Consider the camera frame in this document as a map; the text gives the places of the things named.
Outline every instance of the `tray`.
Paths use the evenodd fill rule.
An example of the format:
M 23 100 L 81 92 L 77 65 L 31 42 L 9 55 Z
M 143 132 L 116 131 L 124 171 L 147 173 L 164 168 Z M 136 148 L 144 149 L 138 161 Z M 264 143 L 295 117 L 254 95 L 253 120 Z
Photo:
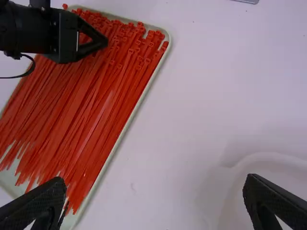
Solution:
M 127 18 L 119 17 L 119 16 L 116 16 L 116 15 L 113 15 L 113 14 L 110 14 L 110 13 L 107 13 L 107 12 L 103 12 L 103 11 L 92 10 L 92 9 L 89 9 L 89 8 L 86 8 L 86 7 L 83 7 L 83 6 L 79 6 L 79 5 L 70 6 L 67 10 L 71 11 L 71 10 L 76 10 L 77 8 L 82 8 L 84 10 L 90 10 L 90 11 L 93 11 L 93 12 L 100 12 L 104 16 L 108 17 L 108 19 L 110 19 L 110 20 L 118 19 L 118 20 L 120 20 L 124 23 L 133 22 L 134 24 L 136 24 L 139 21 L 139 20 L 133 20 L 133 19 L 127 19 Z M 160 30 L 162 33 L 164 33 L 165 34 L 164 41 L 168 41 L 169 45 L 168 45 L 164 55 L 162 56 L 157 68 L 154 70 L 153 75 L 151 76 L 151 78 L 150 78 L 148 84 L 146 85 L 143 93 L 141 94 L 141 97 L 139 98 L 136 106 L 134 107 L 128 121 L 126 122 L 120 136 L 118 137 L 112 151 L 110 152 L 107 161 L 105 162 L 104 166 L 102 167 L 102 169 L 101 169 L 92 189 L 90 190 L 87 197 L 83 200 L 83 203 L 80 206 L 80 208 L 78 209 L 78 211 L 76 212 L 76 214 L 73 215 L 72 212 L 70 212 L 64 218 L 64 221 L 63 221 L 62 226 L 61 226 L 61 230 L 71 230 L 80 221 L 84 211 L 86 210 L 89 202 L 91 201 L 93 195 L 95 194 L 96 189 L 98 188 L 99 183 L 101 182 L 102 177 L 103 177 L 104 173 L 106 172 L 106 169 L 107 169 L 112 157 L 114 156 L 119 144 L 121 143 L 121 141 L 124 137 L 124 134 L 126 133 L 127 129 L 129 128 L 131 122 L 133 121 L 133 118 L 136 115 L 136 112 L 138 111 L 144 97 L 146 96 L 148 90 L 150 89 L 150 86 L 152 85 L 161 65 L 165 61 L 165 58 L 167 57 L 168 52 L 170 51 L 172 41 L 171 41 L 171 36 L 170 36 L 169 32 L 167 30 L 161 28 L 161 27 L 154 26 L 154 25 L 151 25 L 151 24 L 146 23 L 146 22 L 143 22 L 143 23 L 144 23 L 144 27 L 146 28 L 147 32 L 148 32 L 148 30 Z M 18 166 L 18 163 L 19 163 L 19 160 L 16 159 L 14 161 L 14 163 L 12 164 L 10 170 L 0 172 L 0 186 L 2 188 L 4 188 L 4 190 L 7 191 L 7 193 L 12 197 L 12 199 L 16 199 L 17 197 L 23 195 L 25 190 L 26 190 L 26 187 L 27 187 L 27 183 L 24 183 L 20 186 L 15 186 L 15 182 L 17 181 L 17 177 L 15 177 L 14 174 L 15 174 L 16 168 Z

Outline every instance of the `plastic container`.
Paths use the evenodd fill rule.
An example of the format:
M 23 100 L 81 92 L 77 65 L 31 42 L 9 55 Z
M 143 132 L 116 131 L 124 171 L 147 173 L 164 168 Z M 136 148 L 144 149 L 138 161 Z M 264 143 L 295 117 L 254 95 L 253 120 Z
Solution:
M 307 200 L 307 161 L 276 152 L 253 153 L 231 168 L 214 167 L 207 175 L 197 204 L 210 230 L 254 229 L 242 195 L 248 173 L 257 173 Z M 291 229 L 279 221 L 283 229 Z
M 68 10 L 69 11 L 76 10 L 77 8 L 82 8 L 84 10 L 90 10 L 90 11 L 93 11 L 93 12 L 98 12 L 98 11 L 88 9 L 88 8 L 84 8 L 84 7 L 78 6 L 78 5 L 71 6 L 71 7 L 68 8 Z M 138 22 L 138 21 L 133 20 L 133 19 L 127 19 L 127 18 L 119 17 L 119 16 L 116 16 L 116 15 L 113 15 L 113 14 L 110 14 L 110 13 L 106 13 L 106 12 L 101 12 L 101 13 L 104 16 L 108 17 L 108 19 L 110 19 L 110 20 L 117 19 L 117 20 L 122 21 L 123 23 L 132 22 L 134 24 L 136 24 Z M 61 226 L 61 230 L 71 230 L 80 221 L 80 218 L 81 218 L 83 212 L 86 210 L 86 207 L 89 204 L 91 198 L 93 197 L 93 195 L 94 195 L 94 193 L 97 189 L 98 184 L 101 182 L 103 174 L 105 173 L 107 166 L 110 163 L 111 158 L 115 154 L 116 149 L 118 148 L 124 134 L 126 133 L 127 129 L 129 128 L 136 112 L 138 111 L 144 97 L 146 96 L 148 90 L 150 89 L 150 86 L 153 83 L 160 67 L 162 66 L 163 62 L 165 61 L 165 58 L 167 57 L 168 52 L 170 51 L 170 47 L 171 47 L 172 42 L 171 42 L 171 36 L 170 36 L 169 32 L 167 30 L 161 28 L 161 27 L 154 26 L 154 25 L 151 25 L 151 24 L 146 23 L 146 22 L 143 22 L 143 23 L 144 23 L 144 27 L 146 28 L 146 31 L 148 31 L 148 30 L 160 30 L 162 33 L 164 33 L 165 34 L 164 41 L 168 41 L 169 45 L 168 45 L 164 55 L 162 56 L 157 68 L 153 72 L 153 75 L 151 76 L 147 86 L 145 87 L 140 99 L 138 100 L 136 106 L 134 107 L 134 109 L 133 109 L 127 123 L 125 124 L 119 138 L 117 139 L 117 141 L 116 141 L 107 161 L 105 162 L 104 166 L 102 167 L 102 169 L 101 169 L 101 171 L 100 171 L 91 191 L 89 192 L 88 196 L 84 199 L 84 201 L 83 201 L 82 205 L 80 206 L 80 208 L 78 209 L 77 213 L 75 215 L 73 215 L 72 212 L 70 212 L 64 218 L 64 221 L 63 221 L 62 226 Z M 12 199 L 16 199 L 17 197 L 23 195 L 25 190 L 26 190 L 26 187 L 27 187 L 27 183 L 24 183 L 21 186 L 15 186 L 15 182 L 17 181 L 17 177 L 15 177 L 14 174 L 15 174 L 16 168 L 18 166 L 18 163 L 19 163 L 19 160 L 15 160 L 13 165 L 11 166 L 10 170 L 0 172 L 0 186 L 2 188 L 4 188 L 4 190 L 6 190 L 6 192 L 8 194 L 11 195 Z

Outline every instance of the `white table surface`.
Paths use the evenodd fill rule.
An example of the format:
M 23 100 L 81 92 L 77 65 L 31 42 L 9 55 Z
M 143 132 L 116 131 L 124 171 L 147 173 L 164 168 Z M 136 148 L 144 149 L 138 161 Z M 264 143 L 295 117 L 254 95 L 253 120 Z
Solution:
M 209 169 L 232 167 L 256 151 L 307 159 L 306 0 L 66 3 L 160 25 L 173 37 L 76 229 L 208 230 L 204 210 L 214 207 L 199 201 Z M 29 64 L 4 55 L 0 62 L 2 76 Z M 16 83 L 0 80 L 0 108 Z

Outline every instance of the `bundle of cable ties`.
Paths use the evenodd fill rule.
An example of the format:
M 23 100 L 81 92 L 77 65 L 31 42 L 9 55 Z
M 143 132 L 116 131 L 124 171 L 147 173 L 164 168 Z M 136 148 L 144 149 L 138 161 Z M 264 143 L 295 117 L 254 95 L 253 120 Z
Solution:
M 75 213 L 92 188 L 168 42 L 143 23 L 124 24 L 100 13 L 73 11 L 109 39 L 83 60 L 59 65 L 35 57 L 0 120 L 0 170 L 18 162 L 16 185 L 27 191 L 59 175 Z M 79 42 L 89 38 L 80 34 Z

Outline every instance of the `wire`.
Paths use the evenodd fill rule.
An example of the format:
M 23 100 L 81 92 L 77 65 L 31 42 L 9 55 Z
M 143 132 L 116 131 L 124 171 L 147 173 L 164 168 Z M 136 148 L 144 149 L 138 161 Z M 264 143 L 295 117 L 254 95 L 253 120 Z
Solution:
M 31 56 L 27 55 L 27 54 L 21 54 L 21 56 L 26 57 L 26 58 L 28 58 L 28 59 L 30 59 L 32 61 L 32 65 L 31 65 L 30 69 L 28 69 L 28 71 L 26 73 L 23 73 L 21 75 L 14 76 L 14 77 L 7 77 L 7 78 L 0 77 L 0 79 L 23 78 L 25 76 L 28 76 L 29 74 L 31 74 L 34 71 L 34 69 L 35 69 L 35 61 L 34 61 L 34 59 Z

